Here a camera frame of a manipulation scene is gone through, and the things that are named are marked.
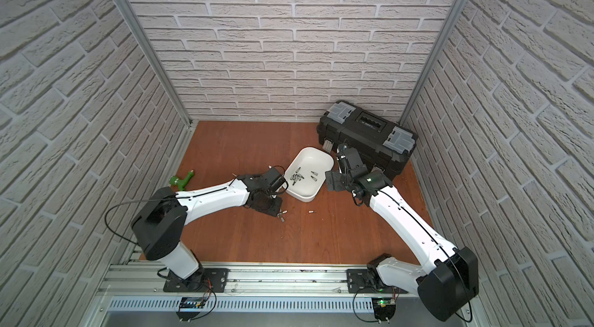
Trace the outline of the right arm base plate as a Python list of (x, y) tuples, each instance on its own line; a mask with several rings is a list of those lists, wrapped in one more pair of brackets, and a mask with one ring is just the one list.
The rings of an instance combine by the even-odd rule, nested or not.
[(404, 289), (388, 286), (379, 278), (376, 271), (369, 269), (347, 269), (346, 285), (350, 294), (378, 293), (378, 294), (407, 294)]

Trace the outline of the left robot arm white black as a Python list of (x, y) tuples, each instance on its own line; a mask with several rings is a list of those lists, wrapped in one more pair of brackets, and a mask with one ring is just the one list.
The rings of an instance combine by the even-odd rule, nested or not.
[(193, 191), (157, 190), (131, 221), (131, 229), (146, 260), (159, 261), (178, 278), (186, 280), (200, 269), (200, 262), (181, 240), (184, 227), (224, 209), (247, 207), (277, 217), (289, 187), (281, 172), (271, 167), (256, 175), (240, 175), (228, 183)]

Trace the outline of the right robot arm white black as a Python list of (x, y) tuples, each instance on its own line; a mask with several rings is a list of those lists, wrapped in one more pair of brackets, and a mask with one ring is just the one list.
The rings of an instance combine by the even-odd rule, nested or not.
[(368, 170), (357, 149), (340, 144), (339, 168), (326, 173), (330, 191), (350, 192), (357, 206), (382, 217), (416, 257), (417, 265), (389, 254), (367, 265), (365, 288), (398, 288), (420, 298), (439, 321), (458, 316), (479, 294), (479, 261), (470, 248), (458, 248), (432, 228), (405, 201), (382, 171)]

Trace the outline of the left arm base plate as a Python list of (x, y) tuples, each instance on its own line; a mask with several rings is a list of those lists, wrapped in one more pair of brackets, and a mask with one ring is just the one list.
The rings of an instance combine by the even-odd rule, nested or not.
[(183, 279), (169, 271), (165, 276), (164, 292), (198, 293), (214, 291), (224, 292), (230, 270), (228, 268), (200, 268), (188, 279)]

